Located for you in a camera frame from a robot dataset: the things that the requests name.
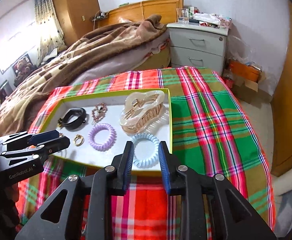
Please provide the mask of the pink rhinestone hair clip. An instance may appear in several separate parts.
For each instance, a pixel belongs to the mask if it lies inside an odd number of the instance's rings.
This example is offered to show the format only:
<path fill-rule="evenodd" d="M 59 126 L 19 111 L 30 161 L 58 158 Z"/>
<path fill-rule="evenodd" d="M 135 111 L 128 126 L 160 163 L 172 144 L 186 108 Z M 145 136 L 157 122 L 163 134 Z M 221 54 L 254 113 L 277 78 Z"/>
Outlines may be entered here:
<path fill-rule="evenodd" d="M 105 103 L 98 103 L 95 105 L 94 109 L 91 111 L 92 115 L 92 125 L 100 122 L 107 113 L 107 106 Z"/>

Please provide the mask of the black wristband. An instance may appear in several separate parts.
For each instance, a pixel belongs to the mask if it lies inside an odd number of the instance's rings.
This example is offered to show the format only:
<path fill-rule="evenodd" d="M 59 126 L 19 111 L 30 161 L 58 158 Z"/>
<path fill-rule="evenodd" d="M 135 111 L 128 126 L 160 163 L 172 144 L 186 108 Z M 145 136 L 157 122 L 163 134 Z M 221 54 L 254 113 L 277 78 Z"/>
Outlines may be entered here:
<path fill-rule="evenodd" d="M 71 108 L 62 118 L 59 118 L 59 121 L 62 123 L 61 128 L 66 128 L 69 131 L 76 130 L 85 124 L 86 110 L 82 107 Z"/>

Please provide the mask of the yellow green shallow tray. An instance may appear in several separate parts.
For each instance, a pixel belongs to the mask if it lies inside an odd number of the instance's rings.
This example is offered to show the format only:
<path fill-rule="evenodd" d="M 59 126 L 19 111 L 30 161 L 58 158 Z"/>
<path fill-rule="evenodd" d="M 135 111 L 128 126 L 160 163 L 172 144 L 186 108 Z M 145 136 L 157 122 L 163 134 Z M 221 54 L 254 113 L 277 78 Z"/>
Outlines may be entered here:
<path fill-rule="evenodd" d="M 133 92 L 148 92 L 150 90 L 161 90 L 165 93 L 163 108 L 157 119 L 148 124 L 142 132 L 154 135 L 159 141 L 165 141 L 170 153 L 172 153 L 172 118 L 171 118 L 171 96 L 168 89 L 135 89 L 122 90 L 116 92 L 104 92 L 97 94 L 87 94 L 57 99 L 53 97 L 52 103 L 57 103 L 55 106 L 47 102 L 49 106 L 53 106 L 52 110 L 44 107 L 43 123 L 38 125 L 38 132 L 46 132 L 57 130 L 70 139 L 70 146 L 66 150 L 62 150 L 54 154 L 55 157 L 62 160 L 73 161 L 80 165 L 91 168 L 101 168 L 110 165 L 115 155 L 121 154 L 125 148 L 126 142 L 131 140 L 133 135 L 125 133 L 119 123 L 119 119 L 124 108 L 126 98 Z M 89 131 L 93 128 L 91 111 L 97 103 L 105 103 L 107 106 L 106 116 L 100 123 L 110 124 L 115 130 L 116 137 L 113 145 L 106 151 L 95 150 L 89 144 Z M 69 109 L 82 107 L 86 110 L 86 123 L 78 129 L 69 131 L 66 128 L 58 128 L 58 119 L 62 118 Z M 80 146 L 75 146 L 74 138 L 79 134 L 84 137 L 84 142 Z M 151 141 L 142 139 L 135 146 L 135 158 L 147 159 L 154 152 L 154 145 Z M 160 164 L 156 161 L 145 168 L 132 165 L 132 174 L 138 176 L 158 177 L 160 176 Z"/>

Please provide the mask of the plaid colourful cloth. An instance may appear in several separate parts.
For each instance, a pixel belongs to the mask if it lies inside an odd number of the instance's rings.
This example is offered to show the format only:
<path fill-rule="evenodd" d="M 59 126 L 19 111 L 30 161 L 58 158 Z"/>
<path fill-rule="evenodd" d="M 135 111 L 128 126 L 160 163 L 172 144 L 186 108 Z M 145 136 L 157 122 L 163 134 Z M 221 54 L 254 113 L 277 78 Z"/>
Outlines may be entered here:
<path fill-rule="evenodd" d="M 37 133 L 57 103 L 75 95 L 118 90 L 166 88 L 172 106 L 172 152 L 200 174 L 224 174 L 275 226 L 275 204 L 268 160 L 248 116 L 212 70 L 181 67 L 126 72 L 74 86 L 59 86 L 44 96 L 31 117 Z M 177 239 L 179 197 L 166 195 L 155 178 L 133 178 L 128 193 L 112 198 L 115 239 Z"/>

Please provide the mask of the framed teddy picture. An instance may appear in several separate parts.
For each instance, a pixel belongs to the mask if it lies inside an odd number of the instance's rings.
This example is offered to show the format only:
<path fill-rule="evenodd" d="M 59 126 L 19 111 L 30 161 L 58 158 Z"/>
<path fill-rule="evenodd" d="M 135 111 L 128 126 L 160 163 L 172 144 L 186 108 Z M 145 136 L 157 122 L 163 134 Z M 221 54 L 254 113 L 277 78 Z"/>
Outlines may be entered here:
<path fill-rule="evenodd" d="M 32 63 L 28 53 L 22 55 L 12 66 L 16 80 L 23 80 L 27 78 L 37 67 Z"/>

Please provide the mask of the brown patterned blanket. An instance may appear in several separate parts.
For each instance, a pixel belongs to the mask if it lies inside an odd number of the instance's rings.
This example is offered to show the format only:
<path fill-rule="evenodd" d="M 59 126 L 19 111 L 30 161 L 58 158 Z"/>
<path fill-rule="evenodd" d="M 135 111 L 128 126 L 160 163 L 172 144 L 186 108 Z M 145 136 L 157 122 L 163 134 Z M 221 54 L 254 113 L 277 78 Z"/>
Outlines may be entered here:
<path fill-rule="evenodd" d="M 81 74 L 166 33 L 161 16 L 142 22 L 117 23 L 85 34 L 52 61 L 35 70 L 0 106 L 0 137 L 26 129 L 33 106 L 57 87 L 67 86 Z"/>

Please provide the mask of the white paper roll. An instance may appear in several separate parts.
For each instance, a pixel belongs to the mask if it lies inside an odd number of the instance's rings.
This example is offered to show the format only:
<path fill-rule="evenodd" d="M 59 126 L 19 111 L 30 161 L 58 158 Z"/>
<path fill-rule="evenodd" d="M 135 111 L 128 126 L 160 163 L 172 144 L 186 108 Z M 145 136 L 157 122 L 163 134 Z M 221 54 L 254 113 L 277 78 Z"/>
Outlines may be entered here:
<path fill-rule="evenodd" d="M 292 168 L 283 175 L 273 179 L 275 196 L 281 196 L 292 190 Z"/>

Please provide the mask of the cream claw hair clip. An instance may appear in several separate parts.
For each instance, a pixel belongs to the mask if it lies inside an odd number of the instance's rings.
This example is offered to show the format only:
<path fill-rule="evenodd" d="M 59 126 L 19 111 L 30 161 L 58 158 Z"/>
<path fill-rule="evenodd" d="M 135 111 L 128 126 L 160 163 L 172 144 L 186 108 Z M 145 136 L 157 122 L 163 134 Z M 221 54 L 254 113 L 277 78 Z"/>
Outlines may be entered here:
<path fill-rule="evenodd" d="M 136 134 L 155 120 L 162 111 L 165 93 L 161 90 L 133 92 L 125 100 L 119 123 L 127 134 Z"/>

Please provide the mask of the patterned curtain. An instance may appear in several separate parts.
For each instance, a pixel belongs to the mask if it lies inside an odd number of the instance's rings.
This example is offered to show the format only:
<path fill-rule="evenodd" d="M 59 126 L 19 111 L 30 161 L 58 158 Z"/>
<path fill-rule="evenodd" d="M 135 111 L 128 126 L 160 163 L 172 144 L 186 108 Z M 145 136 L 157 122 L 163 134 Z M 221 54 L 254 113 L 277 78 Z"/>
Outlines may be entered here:
<path fill-rule="evenodd" d="M 53 0 L 34 0 L 34 12 L 37 23 L 37 64 L 55 48 L 65 45 L 64 32 L 57 18 Z"/>

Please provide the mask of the orange box on floor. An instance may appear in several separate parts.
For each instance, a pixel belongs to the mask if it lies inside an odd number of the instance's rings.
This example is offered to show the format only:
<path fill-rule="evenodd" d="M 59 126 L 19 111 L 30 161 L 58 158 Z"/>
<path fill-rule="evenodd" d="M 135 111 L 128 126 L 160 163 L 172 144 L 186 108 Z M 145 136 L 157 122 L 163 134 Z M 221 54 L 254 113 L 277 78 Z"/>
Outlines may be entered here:
<path fill-rule="evenodd" d="M 239 61 L 230 60 L 229 70 L 232 74 L 234 85 L 258 92 L 258 84 L 266 79 L 265 72 L 254 64 L 242 64 Z"/>

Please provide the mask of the wooden wardrobe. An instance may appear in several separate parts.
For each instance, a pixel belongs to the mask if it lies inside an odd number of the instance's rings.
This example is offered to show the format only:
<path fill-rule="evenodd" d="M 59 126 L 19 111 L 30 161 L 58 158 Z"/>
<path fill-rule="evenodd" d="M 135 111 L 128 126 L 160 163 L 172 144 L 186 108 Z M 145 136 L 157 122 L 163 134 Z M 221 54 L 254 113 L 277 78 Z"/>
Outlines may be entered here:
<path fill-rule="evenodd" d="M 91 18 L 99 12 L 98 0 L 53 0 L 67 46 L 93 31 Z"/>

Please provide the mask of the white nightstand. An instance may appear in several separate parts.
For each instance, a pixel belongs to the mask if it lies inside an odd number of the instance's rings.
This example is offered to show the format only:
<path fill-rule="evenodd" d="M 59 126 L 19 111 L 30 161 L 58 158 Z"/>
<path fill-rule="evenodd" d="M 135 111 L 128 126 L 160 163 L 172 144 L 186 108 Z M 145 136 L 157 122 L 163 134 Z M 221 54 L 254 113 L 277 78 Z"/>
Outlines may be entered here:
<path fill-rule="evenodd" d="M 171 65 L 210 68 L 221 75 L 226 59 L 228 29 L 169 23 Z"/>

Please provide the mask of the clutter on nightstand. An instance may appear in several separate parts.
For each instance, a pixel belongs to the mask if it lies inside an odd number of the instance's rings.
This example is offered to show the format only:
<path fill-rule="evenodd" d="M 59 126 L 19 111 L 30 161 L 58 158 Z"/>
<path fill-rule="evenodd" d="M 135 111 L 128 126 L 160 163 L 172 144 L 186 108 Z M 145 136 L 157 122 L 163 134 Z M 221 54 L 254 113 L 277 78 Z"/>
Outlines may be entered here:
<path fill-rule="evenodd" d="M 178 23 L 193 23 L 200 26 L 231 29 L 233 21 L 231 18 L 219 15 L 200 12 L 197 7 L 177 8 Z"/>

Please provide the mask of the wooden headboard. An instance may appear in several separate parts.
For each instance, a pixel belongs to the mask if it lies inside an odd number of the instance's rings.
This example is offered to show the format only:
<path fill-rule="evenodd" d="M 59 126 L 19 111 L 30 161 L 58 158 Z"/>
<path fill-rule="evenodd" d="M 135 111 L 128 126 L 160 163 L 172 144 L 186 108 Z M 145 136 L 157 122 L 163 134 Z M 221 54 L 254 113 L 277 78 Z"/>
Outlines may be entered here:
<path fill-rule="evenodd" d="M 184 0 L 147 0 L 128 4 L 110 10 L 107 17 L 97 21 L 98 28 L 117 24 L 123 20 L 131 22 L 143 21 L 153 14 L 162 16 L 163 24 L 177 21 L 177 9 L 184 7 Z"/>

